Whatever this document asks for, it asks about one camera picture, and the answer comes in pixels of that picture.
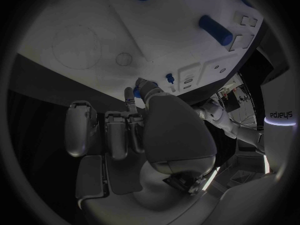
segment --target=logo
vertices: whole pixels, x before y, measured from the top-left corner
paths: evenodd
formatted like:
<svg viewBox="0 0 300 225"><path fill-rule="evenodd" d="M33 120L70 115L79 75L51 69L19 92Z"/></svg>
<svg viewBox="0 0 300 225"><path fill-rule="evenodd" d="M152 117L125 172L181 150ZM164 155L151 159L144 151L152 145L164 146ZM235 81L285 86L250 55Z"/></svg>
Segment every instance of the logo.
<svg viewBox="0 0 300 225"><path fill-rule="evenodd" d="M289 119L293 116L292 111L289 112L271 112L270 117L271 118L286 118Z"/></svg>

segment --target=blue light strip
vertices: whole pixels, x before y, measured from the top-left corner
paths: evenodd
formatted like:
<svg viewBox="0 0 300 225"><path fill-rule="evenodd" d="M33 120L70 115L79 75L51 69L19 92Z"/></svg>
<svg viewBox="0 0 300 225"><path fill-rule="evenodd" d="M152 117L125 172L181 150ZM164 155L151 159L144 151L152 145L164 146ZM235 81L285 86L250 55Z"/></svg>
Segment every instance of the blue light strip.
<svg viewBox="0 0 300 225"><path fill-rule="evenodd" d="M271 121L268 121L266 117L264 118L264 121L267 124L271 124L271 125L275 125L275 126L294 126L294 125L296 125L295 122L294 123L276 123L276 122L271 122Z"/></svg>

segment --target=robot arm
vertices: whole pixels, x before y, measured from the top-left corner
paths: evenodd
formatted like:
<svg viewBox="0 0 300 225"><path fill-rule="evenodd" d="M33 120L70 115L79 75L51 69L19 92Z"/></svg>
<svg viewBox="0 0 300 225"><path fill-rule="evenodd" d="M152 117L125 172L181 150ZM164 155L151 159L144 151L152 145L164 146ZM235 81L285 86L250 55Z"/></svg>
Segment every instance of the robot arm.
<svg viewBox="0 0 300 225"><path fill-rule="evenodd" d="M203 120L206 120L219 129L223 129L226 136L239 139L255 146L260 152L265 152L263 132L241 127L235 121L231 121L228 113L217 102L211 101L194 110Z"/></svg>

